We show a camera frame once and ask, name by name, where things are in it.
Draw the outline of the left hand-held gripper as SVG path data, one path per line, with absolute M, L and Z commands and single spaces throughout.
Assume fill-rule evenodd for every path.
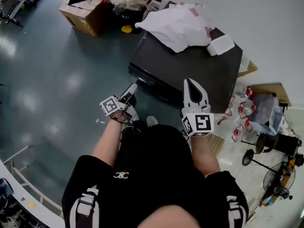
M 122 93 L 119 99 L 113 95 L 102 101 L 99 105 L 102 108 L 104 114 L 115 121 L 128 123 L 128 118 L 125 112 L 129 106 L 132 106 L 129 103 L 129 100 L 135 93 L 136 89 L 137 84 L 131 84 Z

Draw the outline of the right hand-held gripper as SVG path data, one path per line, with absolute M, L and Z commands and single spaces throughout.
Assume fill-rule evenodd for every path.
M 190 100 L 198 106 L 190 107 Z M 214 114 L 210 112 L 208 94 L 195 80 L 183 81 L 182 123 L 189 137 L 206 136 L 214 131 Z

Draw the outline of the person's left forearm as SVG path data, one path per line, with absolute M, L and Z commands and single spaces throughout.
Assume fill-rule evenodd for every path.
M 126 124 L 110 118 L 102 136 L 92 152 L 92 156 L 102 160 L 111 167 L 114 167 L 120 148 L 121 132 L 124 126 L 126 126 Z

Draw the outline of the person's right forearm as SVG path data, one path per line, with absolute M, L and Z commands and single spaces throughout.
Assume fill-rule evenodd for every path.
M 220 172 L 218 160 L 210 148 L 208 137 L 191 137 L 191 153 L 194 166 L 205 176 Z

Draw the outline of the person's right white shoe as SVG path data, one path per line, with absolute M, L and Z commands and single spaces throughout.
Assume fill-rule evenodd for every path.
M 152 127 L 152 126 L 155 126 L 155 125 L 158 125 L 158 121 L 157 119 L 152 116 L 152 115 L 149 115 L 147 118 L 146 118 L 146 123 L 147 123 L 147 126 L 148 127 Z

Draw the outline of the wooden slatted pallet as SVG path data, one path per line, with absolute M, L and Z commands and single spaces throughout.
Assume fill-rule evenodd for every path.
M 225 143 L 225 139 L 223 139 L 217 135 L 214 135 L 214 134 L 209 134 L 207 136 L 207 139 L 208 139 L 210 148 L 212 149 L 215 156 L 217 156 Z

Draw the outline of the pile of red-trimmed clear bags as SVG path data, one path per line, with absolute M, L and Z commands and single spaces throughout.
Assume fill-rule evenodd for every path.
M 230 143 L 252 132 L 275 136 L 282 117 L 278 94 L 237 83 L 226 111 L 215 116 L 215 135 Z

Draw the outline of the white rectangular box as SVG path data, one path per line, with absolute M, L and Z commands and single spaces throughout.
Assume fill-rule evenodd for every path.
M 211 56 L 219 56 L 229 51 L 235 46 L 234 41 L 229 35 L 223 35 L 211 41 L 207 46 L 207 51 Z

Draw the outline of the flat cardboard piece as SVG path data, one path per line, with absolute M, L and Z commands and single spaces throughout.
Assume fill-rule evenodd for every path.
M 258 67 L 251 60 L 249 60 L 247 70 L 243 71 L 243 72 L 239 72 L 237 77 L 240 78 L 242 76 L 246 76 L 248 74 L 256 72 L 257 70 L 258 70 Z

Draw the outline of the white crumpled plastic bag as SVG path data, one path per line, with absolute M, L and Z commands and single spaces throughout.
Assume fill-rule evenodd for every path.
M 211 43 L 210 26 L 198 4 L 170 4 L 166 9 L 150 12 L 135 27 L 151 33 L 175 53 Z

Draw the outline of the black trash bin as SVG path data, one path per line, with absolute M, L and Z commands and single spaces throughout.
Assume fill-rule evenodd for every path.
M 114 11 L 114 5 L 110 3 L 110 0 L 106 0 L 106 4 L 108 9 L 110 10 L 110 14 L 112 16 L 112 20 L 118 27 L 122 27 L 124 25 L 131 25 L 133 30 L 132 33 L 138 33 L 141 29 L 135 28 L 135 24 L 137 22 L 141 22 L 143 20 L 144 13 L 146 12 L 148 6 L 139 11 L 133 10 L 123 10 L 121 12 Z

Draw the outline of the wooden board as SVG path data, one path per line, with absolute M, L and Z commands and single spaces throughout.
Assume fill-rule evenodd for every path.
M 283 87 L 282 83 L 267 83 L 267 84 L 251 85 L 251 88 L 257 94 L 276 94 L 279 102 L 287 104 L 288 107 L 292 106 L 289 97 L 287 95 L 287 92 Z

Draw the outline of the black round-base stand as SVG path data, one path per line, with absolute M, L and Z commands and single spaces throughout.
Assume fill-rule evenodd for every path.
M 255 162 L 258 165 L 260 165 L 260 166 L 268 169 L 269 171 L 277 174 L 278 171 L 275 171 L 272 168 L 270 168 L 268 166 L 265 166 L 265 165 L 261 164 L 260 162 L 255 161 L 253 159 L 253 157 L 254 157 L 255 154 L 261 154 L 263 152 L 264 153 L 271 152 L 275 148 L 275 146 L 277 145 L 278 140 L 279 140 L 279 133 L 277 133 L 276 135 L 269 135 L 269 134 L 261 133 L 258 136 L 258 139 L 256 140 L 255 143 L 250 143 L 250 142 L 246 142 L 246 141 L 241 140 L 242 143 L 246 143 L 246 144 L 255 146 L 255 150 L 249 149 L 249 150 L 246 151 L 246 153 L 244 154 L 243 159 L 242 159 L 242 165 L 243 166 L 248 166 L 251 162 Z M 266 147 L 266 144 L 268 142 L 271 142 L 272 145 L 270 147 L 267 147 L 267 150 L 264 150 L 264 148 Z

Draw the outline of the person's black shirt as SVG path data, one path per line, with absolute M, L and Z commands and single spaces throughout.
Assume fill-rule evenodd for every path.
M 243 228 L 244 193 L 228 171 L 203 175 L 180 131 L 168 125 L 126 129 L 113 166 L 97 157 L 78 158 L 62 198 L 66 228 L 74 204 L 88 188 L 99 191 L 98 228 L 137 228 L 159 208 L 174 205 L 201 228 Z

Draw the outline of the brown cardboard box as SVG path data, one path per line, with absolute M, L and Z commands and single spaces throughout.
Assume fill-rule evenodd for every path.
M 94 37 L 100 36 L 106 22 L 105 0 L 85 0 L 72 5 L 63 4 L 59 11 L 69 24 Z

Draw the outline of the clear bin liner bag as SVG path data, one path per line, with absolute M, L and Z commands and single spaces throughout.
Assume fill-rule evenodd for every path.
M 121 12 L 123 10 L 139 11 L 148 6 L 150 0 L 110 0 L 110 3 L 114 5 L 115 12 Z

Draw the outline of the black equipment box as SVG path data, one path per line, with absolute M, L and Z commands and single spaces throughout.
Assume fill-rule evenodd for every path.
M 281 152 L 289 157 L 295 157 L 298 149 L 302 146 L 302 140 L 297 137 L 279 134 L 275 151 Z

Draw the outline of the black floor fan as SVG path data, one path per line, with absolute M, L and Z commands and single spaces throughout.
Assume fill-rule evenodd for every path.
M 290 188 L 295 181 L 295 167 L 287 162 L 276 164 L 269 170 L 263 180 L 265 191 L 262 200 L 266 199 L 290 199 Z

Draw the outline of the person's chin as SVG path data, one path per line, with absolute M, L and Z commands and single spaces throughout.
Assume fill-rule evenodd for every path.
M 168 205 L 155 210 L 137 228 L 200 228 L 200 225 L 182 207 Z

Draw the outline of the white curved desk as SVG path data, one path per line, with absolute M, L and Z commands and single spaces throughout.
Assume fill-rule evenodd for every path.
M 5 178 L 11 185 L 13 197 L 16 201 L 33 217 L 49 228 L 65 228 L 64 219 L 40 204 L 34 197 L 35 193 L 27 187 L 22 187 L 17 182 L 17 176 L 12 176 L 8 168 L 0 160 L 0 177 Z M 35 206 L 29 208 L 29 203 L 33 202 Z

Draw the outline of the white metal desk frame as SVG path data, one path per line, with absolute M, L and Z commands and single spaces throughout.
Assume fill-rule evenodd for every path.
M 9 172 L 12 176 L 17 176 L 17 182 L 22 187 L 27 187 L 31 190 L 32 193 L 35 193 L 35 199 L 42 204 L 44 207 L 55 213 L 57 216 L 63 218 L 63 212 L 62 207 L 55 203 L 52 199 L 50 199 L 48 196 L 46 196 L 43 192 L 41 192 L 23 173 L 24 170 L 28 169 L 31 164 L 25 164 L 22 168 L 17 168 L 15 165 L 15 159 L 18 155 L 21 155 L 25 151 L 29 151 L 32 149 L 33 145 L 27 145 L 24 148 L 20 149 L 10 157 L 6 158 L 5 160 L 2 160 L 0 157 L 0 160 L 2 163 L 6 166 L 9 165 Z

